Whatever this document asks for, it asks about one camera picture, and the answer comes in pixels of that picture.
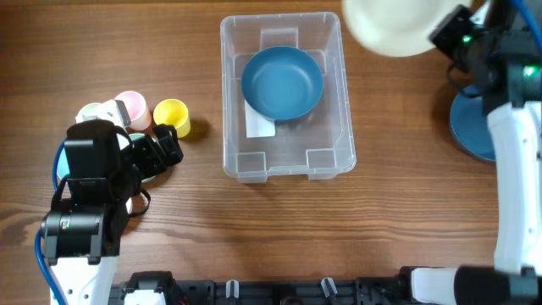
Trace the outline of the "yellow cup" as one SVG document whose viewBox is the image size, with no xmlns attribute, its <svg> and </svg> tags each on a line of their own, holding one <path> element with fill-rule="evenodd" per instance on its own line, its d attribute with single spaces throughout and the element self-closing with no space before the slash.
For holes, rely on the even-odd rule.
<svg viewBox="0 0 542 305">
<path fill-rule="evenodd" d="M 153 119 L 157 125 L 172 125 L 179 138 L 191 131 L 191 121 L 187 106 L 178 99 L 166 99 L 153 110 Z"/>
</svg>

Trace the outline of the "pink cup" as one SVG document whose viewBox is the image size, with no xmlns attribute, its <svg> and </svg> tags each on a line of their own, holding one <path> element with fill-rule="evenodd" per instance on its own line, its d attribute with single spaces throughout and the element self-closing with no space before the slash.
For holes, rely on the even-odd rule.
<svg viewBox="0 0 542 305">
<path fill-rule="evenodd" d="M 115 97 L 124 103 L 130 117 L 132 130 L 145 130 L 152 123 L 152 116 L 146 99 L 137 91 L 123 91 Z"/>
</svg>

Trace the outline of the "pale cream cup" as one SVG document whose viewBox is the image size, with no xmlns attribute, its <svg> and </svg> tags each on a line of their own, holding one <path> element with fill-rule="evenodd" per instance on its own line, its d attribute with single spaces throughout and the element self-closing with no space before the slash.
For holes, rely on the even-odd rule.
<svg viewBox="0 0 542 305">
<path fill-rule="evenodd" d="M 101 110 L 100 103 L 89 103 L 84 106 L 79 113 L 75 116 L 75 122 L 77 124 L 88 121 L 99 119 L 99 111 Z"/>
</svg>

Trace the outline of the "cream bowl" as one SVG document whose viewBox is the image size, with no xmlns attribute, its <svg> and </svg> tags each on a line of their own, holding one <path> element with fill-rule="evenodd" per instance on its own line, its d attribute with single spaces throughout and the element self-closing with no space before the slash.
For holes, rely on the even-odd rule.
<svg viewBox="0 0 542 305">
<path fill-rule="evenodd" d="M 434 48 L 429 34 L 458 5 L 472 0 L 343 0 L 352 36 L 367 50 L 387 57 L 410 57 Z"/>
</svg>

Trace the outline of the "dark blue bowl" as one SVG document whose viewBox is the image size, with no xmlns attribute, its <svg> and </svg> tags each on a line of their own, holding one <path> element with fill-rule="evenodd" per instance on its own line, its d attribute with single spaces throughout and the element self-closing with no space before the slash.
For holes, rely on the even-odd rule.
<svg viewBox="0 0 542 305">
<path fill-rule="evenodd" d="M 244 99 L 256 112 L 275 121 L 310 113 L 324 91 L 324 76 L 307 52 L 288 46 L 256 53 L 241 75 Z"/>
<path fill-rule="evenodd" d="M 449 126 L 452 137 L 464 151 L 479 160 L 495 162 L 482 97 L 457 93 L 451 104 Z"/>
</svg>

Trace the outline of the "light blue small bowl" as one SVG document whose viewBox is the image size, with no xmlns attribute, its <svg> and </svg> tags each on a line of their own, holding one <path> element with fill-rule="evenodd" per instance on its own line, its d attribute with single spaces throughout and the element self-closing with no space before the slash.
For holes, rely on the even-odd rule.
<svg viewBox="0 0 542 305">
<path fill-rule="evenodd" d="M 62 178 L 64 178 L 66 175 L 69 174 L 69 164 L 68 164 L 68 159 L 66 156 L 63 143 L 60 144 L 57 150 L 55 160 L 56 160 L 56 165 L 57 165 L 55 172 L 58 179 L 61 180 Z"/>
</svg>

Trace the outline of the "pink small bowl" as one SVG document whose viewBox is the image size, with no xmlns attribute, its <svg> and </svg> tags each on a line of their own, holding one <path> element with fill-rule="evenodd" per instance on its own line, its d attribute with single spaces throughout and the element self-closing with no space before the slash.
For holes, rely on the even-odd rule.
<svg viewBox="0 0 542 305">
<path fill-rule="evenodd" d="M 133 202 L 132 202 L 132 199 L 129 198 L 127 201 L 126 201 L 126 210 L 127 210 L 127 213 L 128 214 L 131 214 L 132 213 L 132 209 L 133 209 Z"/>
</svg>

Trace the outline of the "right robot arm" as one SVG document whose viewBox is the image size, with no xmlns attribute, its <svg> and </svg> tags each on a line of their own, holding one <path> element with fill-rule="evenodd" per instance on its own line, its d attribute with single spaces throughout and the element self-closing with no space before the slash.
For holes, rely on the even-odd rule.
<svg viewBox="0 0 542 305">
<path fill-rule="evenodd" d="M 499 225 L 491 268 L 404 267 L 398 302 L 541 302 L 541 30 L 522 1 L 490 1 L 483 23 L 458 4 L 429 40 L 469 73 L 495 152 Z"/>
</svg>

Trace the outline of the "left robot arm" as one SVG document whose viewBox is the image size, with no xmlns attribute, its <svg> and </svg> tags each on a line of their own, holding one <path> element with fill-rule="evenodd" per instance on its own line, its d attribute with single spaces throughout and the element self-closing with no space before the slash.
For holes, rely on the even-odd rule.
<svg viewBox="0 0 542 305">
<path fill-rule="evenodd" d="M 160 124 L 136 140 L 120 126 L 89 120 L 67 130 L 69 173 L 59 181 L 36 233 L 35 255 L 52 304 L 106 304 L 130 219 L 126 203 L 149 194 L 142 181 L 184 157 L 177 130 Z M 119 139 L 129 139 L 121 146 Z"/>
</svg>

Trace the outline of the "clear plastic storage bin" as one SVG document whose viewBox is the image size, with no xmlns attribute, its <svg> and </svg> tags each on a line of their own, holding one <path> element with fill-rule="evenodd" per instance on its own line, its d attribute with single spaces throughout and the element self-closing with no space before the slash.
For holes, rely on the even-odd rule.
<svg viewBox="0 0 542 305">
<path fill-rule="evenodd" d="M 340 20 L 336 14 L 238 15 L 220 24 L 223 167 L 241 183 L 270 176 L 307 175 L 328 180 L 354 168 L 351 122 Z M 276 135 L 247 138 L 241 75 L 256 53 L 277 46 L 311 55 L 324 76 L 324 91 L 308 114 L 274 122 Z"/>
</svg>

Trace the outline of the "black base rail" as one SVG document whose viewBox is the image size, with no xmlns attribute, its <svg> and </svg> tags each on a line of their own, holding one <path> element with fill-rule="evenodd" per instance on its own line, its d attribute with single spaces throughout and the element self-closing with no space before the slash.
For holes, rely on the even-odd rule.
<svg viewBox="0 0 542 305">
<path fill-rule="evenodd" d="M 313 281 L 245 282 L 228 280 L 175 280 L 165 271 L 133 274 L 112 286 L 108 305 L 142 304 L 136 294 L 162 293 L 167 304 L 190 305 L 280 305 L 280 304 L 412 304 L 404 275 Z"/>
</svg>

